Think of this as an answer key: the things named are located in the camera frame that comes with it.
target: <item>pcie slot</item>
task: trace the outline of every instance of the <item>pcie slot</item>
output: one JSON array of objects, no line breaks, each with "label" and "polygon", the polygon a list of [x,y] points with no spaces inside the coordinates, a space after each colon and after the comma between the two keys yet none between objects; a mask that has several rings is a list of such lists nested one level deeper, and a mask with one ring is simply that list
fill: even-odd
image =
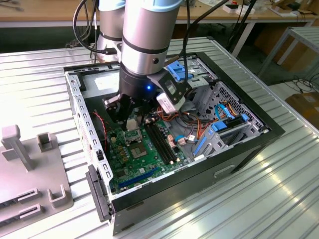
[{"label": "pcie slot", "polygon": [[150,123],[145,126],[145,130],[151,138],[151,141],[153,142],[164,164],[168,165],[170,161],[175,161],[175,156],[167,142],[163,139],[158,127]]},{"label": "pcie slot", "polygon": [[123,187],[129,186],[129,185],[131,185],[131,184],[133,184],[133,183],[137,183],[137,182],[139,182],[139,181],[141,181],[141,180],[143,180],[143,179],[149,178],[149,177],[151,177],[151,176],[155,173],[155,171],[158,170],[158,169],[159,169],[159,168],[152,169],[150,172],[144,173],[144,174],[142,174],[142,175],[140,175],[140,176],[137,176],[137,177],[135,177],[135,178],[132,178],[132,179],[130,179],[130,180],[128,180],[128,181],[125,181],[125,182],[123,182],[123,183],[119,183],[119,188],[123,188]]}]

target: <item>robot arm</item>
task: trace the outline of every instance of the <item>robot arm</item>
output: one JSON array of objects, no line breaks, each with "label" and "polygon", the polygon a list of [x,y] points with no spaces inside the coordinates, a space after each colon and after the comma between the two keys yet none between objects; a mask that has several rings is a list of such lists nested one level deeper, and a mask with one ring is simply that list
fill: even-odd
[{"label": "robot arm", "polygon": [[163,69],[182,0],[101,0],[98,48],[115,47],[120,65],[118,94],[105,99],[114,122],[124,122],[134,109],[146,115],[155,98],[166,113],[179,110],[187,84],[178,84]]}]

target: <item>metal table frame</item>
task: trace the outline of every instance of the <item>metal table frame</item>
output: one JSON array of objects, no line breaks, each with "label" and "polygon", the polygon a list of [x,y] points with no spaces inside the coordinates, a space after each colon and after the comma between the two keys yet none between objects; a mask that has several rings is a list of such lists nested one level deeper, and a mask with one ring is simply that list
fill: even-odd
[{"label": "metal table frame", "polygon": [[[279,41],[276,43],[272,51],[269,53],[267,58],[265,59],[263,65],[261,66],[261,69],[257,74],[258,77],[262,76],[262,74],[265,72],[270,62],[272,61],[272,59],[275,57],[275,55],[277,54],[277,52],[289,36],[292,36],[293,38],[295,38],[295,40],[288,47],[287,51],[282,55],[281,59],[278,62],[279,65],[283,63],[285,58],[291,53],[291,51],[298,42],[303,43],[304,45],[306,45],[307,47],[311,48],[313,51],[319,54],[319,27],[288,27],[279,39]],[[308,79],[318,67],[319,63],[315,64],[309,70],[308,74],[306,75],[306,79]]]},{"label": "metal table frame", "polygon": [[[172,40],[168,53],[181,48],[181,40]],[[319,131],[216,41],[191,38],[187,50],[204,51],[286,133],[243,170],[116,238],[318,238]],[[64,66],[90,63],[89,51],[9,53],[0,55],[0,62],[0,109],[7,112],[0,125],[17,123],[22,137],[55,133],[74,199],[72,208],[3,238],[111,238],[85,180],[88,165],[63,74]]]}]

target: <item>white paper label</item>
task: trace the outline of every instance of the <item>white paper label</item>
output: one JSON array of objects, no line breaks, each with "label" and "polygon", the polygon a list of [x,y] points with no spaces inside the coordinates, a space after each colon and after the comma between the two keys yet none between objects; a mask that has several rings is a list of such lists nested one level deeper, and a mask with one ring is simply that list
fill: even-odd
[{"label": "white paper label", "polygon": [[107,76],[97,77],[94,81],[99,90],[119,89],[119,73],[109,74]]},{"label": "white paper label", "polygon": [[191,134],[191,135],[188,137],[188,139],[189,139],[190,141],[194,141],[195,136]]},{"label": "white paper label", "polygon": [[311,96],[304,96],[304,98],[310,103],[316,102],[316,100],[313,97],[311,97]]}]

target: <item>ram slot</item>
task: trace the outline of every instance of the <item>ram slot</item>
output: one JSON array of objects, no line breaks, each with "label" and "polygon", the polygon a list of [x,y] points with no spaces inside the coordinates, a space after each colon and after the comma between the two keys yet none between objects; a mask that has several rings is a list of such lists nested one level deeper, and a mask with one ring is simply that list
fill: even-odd
[{"label": "ram slot", "polygon": [[145,126],[145,130],[151,138],[151,141],[158,151],[164,164],[168,165],[170,161],[175,161],[175,156],[167,142],[163,139],[159,128],[151,123]]}]

